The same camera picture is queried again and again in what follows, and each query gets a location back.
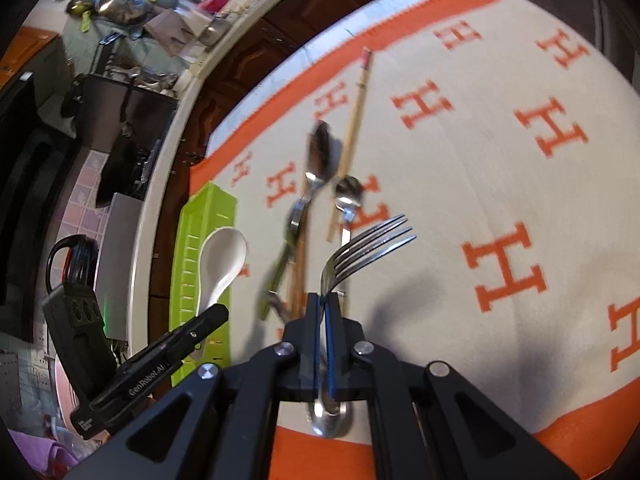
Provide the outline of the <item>steel fork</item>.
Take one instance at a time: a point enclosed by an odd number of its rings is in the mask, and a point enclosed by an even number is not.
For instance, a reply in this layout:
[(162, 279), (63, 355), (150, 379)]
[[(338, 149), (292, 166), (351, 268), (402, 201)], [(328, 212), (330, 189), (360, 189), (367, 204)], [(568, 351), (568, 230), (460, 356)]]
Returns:
[[(407, 222), (408, 218), (404, 214), (384, 220), (356, 235), (329, 258), (323, 268), (320, 282), (321, 305), (326, 312), (326, 327), (329, 327), (329, 293), (352, 274), (415, 240), (415, 235), (409, 235), (412, 227), (404, 228)], [(326, 337), (326, 344), (320, 351), (318, 393), (308, 404), (308, 415), (311, 428), (317, 436), (334, 439), (341, 437), (348, 430), (350, 404), (335, 401), (330, 396), (328, 344), (329, 337)]]

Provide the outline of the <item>white ceramic soup spoon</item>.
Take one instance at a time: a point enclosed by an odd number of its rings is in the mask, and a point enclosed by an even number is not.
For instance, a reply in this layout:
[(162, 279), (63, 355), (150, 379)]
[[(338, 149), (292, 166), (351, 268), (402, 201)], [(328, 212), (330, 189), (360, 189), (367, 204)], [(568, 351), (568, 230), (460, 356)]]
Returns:
[(247, 257), (243, 234), (230, 226), (211, 232), (204, 240), (198, 263), (198, 310), (203, 314), (218, 302), (222, 293), (239, 276)]

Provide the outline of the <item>steel spoon textured handle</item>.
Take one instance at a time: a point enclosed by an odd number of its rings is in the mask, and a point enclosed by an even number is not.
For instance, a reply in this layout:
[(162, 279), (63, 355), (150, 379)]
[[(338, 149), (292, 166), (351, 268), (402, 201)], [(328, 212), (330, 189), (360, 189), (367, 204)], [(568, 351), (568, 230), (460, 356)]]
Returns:
[(266, 289), (262, 293), (260, 303), (258, 307), (258, 318), (261, 321), (265, 321), (267, 318), (271, 306), (278, 299), (278, 290), (282, 282), (284, 271), (288, 265), (288, 260), (293, 255), (297, 241), (299, 238), (299, 229), (304, 218), (305, 203), (299, 198), (293, 204), (290, 214), (288, 215), (288, 223), (285, 226), (284, 231), (284, 245), (280, 251), (280, 256), (277, 258), (272, 270), (269, 273)]

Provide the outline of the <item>small steel teaspoon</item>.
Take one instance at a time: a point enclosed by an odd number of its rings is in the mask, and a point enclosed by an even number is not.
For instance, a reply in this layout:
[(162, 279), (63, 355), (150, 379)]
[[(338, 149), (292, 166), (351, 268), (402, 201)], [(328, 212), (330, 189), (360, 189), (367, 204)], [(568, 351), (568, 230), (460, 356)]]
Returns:
[(334, 202), (340, 212), (341, 246), (352, 240), (352, 222), (362, 204), (363, 186), (353, 176), (345, 176), (337, 182), (334, 190)]

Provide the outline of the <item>pink-tipped bamboo chopstick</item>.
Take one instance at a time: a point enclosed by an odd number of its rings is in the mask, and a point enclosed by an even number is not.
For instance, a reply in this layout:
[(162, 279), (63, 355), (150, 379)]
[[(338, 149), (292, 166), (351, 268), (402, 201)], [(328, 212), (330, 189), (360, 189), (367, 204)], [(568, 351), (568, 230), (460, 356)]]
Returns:
[[(339, 180), (342, 180), (345, 176), (351, 176), (351, 174), (349, 174), (348, 172), (350, 170), (350, 167), (352, 166), (352, 160), (354, 159), (364, 102), (366, 102), (367, 86), (369, 82), (372, 60), (372, 50), (369, 48), (364, 48), (361, 55), (360, 74), (357, 81), (356, 96), (354, 99), (354, 104), (352, 104), (352, 112), (350, 113), (347, 130), (343, 138), (341, 158), (337, 168), (335, 185), (337, 185), (337, 182)], [(334, 211), (332, 211), (332, 214), (330, 214), (329, 226), (326, 230), (327, 242), (332, 242), (336, 229), (340, 225), (340, 212), (335, 207)]]

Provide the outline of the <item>dark wooden chopstick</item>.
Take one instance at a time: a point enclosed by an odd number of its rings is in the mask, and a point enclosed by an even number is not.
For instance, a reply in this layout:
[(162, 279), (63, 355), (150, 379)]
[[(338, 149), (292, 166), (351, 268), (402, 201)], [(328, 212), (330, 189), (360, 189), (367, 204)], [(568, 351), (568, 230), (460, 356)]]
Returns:
[(288, 300), (290, 300), (288, 306), (290, 307), (292, 318), (299, 318), (303, 311), (302, 302), (306, 276), (306, 233), (306, 214), (303, 214), (298, 230), (298, 239), (292, 263), (292, 281), (288, 292)]

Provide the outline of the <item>large steel tablespoon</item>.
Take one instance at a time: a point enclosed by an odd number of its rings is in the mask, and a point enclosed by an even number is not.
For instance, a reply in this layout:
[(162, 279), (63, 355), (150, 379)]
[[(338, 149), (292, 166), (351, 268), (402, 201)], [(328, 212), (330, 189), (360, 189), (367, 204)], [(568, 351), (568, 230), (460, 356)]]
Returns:
[(314, 196), (329, 181), (331, 144), (329, 125), (323, 120), (319, 120), (309, 137), (305, 169), (307, 188), (303, 195), (296, 200), (288, 216), (288, 229), (286, 230), (285, 239), (291, 247), (297, 244), (300, 228)]

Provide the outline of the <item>steel pot on counter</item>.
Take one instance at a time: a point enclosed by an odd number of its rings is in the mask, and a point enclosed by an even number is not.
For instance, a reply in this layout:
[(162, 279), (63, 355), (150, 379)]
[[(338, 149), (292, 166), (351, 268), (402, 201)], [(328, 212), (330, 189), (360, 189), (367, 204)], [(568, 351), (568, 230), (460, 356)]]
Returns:
[(228, 34), (231, 27), (232, 23), (224, 16), (215, 15), (198, 35), (198, 42), (204, 47), (211, 48)]

